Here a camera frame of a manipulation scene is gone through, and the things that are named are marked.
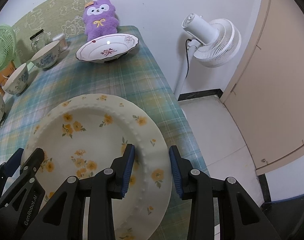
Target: fan pole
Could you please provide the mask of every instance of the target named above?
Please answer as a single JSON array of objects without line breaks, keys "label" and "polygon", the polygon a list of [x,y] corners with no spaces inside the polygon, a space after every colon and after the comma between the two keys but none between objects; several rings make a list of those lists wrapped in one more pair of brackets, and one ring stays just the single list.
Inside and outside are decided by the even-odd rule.
[{"label": "fan pole", "polygon": [[[188,60],[189,60],[189,66],[191,67],[191,61],[193,58],[193,54],[194,52],[196,52],[196,50],[201,46],[201,43],[199,43],[197,40],[193,39],[192,41],[190,41],[188,43]],[[185,81],[185,78],[187,77],[187,73],[188,73],[188,62],[185,60],[184,64],[182,66],[181,72],[180,72],[180,76],[179,76],[179,80],[175,86],[174,89],[174,95],[176,99],[179,99],[179,96],[181,94],[182,88],[183,88],[183,84]]]}]

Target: black baseboard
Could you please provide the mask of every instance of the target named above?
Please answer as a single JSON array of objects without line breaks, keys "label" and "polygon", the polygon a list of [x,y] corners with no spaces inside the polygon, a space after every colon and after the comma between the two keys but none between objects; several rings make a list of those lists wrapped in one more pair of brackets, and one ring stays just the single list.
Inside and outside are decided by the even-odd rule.
[{"label": "black baseboard", "polygon": [[179,96],[178,101],[183,101],[183,100],[188,100],[188,99],[193,99],[193,98],[202,98],[202,97],[208,97],[208,96],[218,96],[218,98],[221,98],[222,95],[223,95],[223,91],[220,88],[219,89],[210,89],[210,90],[181,94]]},{"label": "black baseboard", "polygon": [[270,195],[269,185],[267,183],[265,174],[258,175],[257,178],[258,178],[258,181],[261,185],[264,202],[271,202],[271,195]]}]

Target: fan head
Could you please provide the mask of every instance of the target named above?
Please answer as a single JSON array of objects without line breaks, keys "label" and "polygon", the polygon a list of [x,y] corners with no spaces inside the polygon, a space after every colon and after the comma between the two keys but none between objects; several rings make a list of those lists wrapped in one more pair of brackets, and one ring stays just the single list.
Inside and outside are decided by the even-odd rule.
[{"label": "fan head", "polygon": [[216,19],[209,22],[219,34],[210,44],[201,46],[194,57],[206,67],[218,67],[235,56],[241,46],[241,34],[234,24],[227,19]]},{"label": "fan head", "polygon": [[182,28],[203,45],[214,42],[219,34],[216,28],[205,21],[202,16],[190,13],[182,22]]},{"label": "fan head", "polygon": [[0,71],[5,69],[16,53],[16,35],[12,27],[0,25]]}]

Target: wavy-edged plate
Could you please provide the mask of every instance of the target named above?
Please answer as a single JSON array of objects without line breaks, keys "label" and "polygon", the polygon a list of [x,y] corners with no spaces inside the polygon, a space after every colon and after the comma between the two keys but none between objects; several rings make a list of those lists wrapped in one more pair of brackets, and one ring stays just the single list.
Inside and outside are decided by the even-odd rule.
[{"label": "wavy-edged plate", "polygon": [[[172,174],[160,130],[135,104],[105,94],[82,95],[61,103],[33,130],[21,164],[37,147],[44,150],[45,160],[36,173],[46,191],[43,206],[69,176],[92,177],[110,167],[127,143],[135,145],[136,157],[125,198],[112,200],[116,239],[144,240],[165,214]],[[83,231],[87,239],[87,223]]]},{"label": "wavy-edged plate", "polygon": [[131,34],[105,35],[84,44],[75,56],[85,62],[104,63],[128,53],[138,43],[139,39]]}]

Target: green wallpaper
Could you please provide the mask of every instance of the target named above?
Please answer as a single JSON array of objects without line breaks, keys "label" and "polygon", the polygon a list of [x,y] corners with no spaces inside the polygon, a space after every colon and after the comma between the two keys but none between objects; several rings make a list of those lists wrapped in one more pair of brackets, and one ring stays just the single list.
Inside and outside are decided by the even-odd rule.
[{"label": "green wallpaper", "polygon": [[17,55],[21,63],[32,58],[30,37],[44,29],[53,38],[59,33],[71,37],[84,33],[84,5],[92,0],[47,0],[13,25],[17,36]]}]

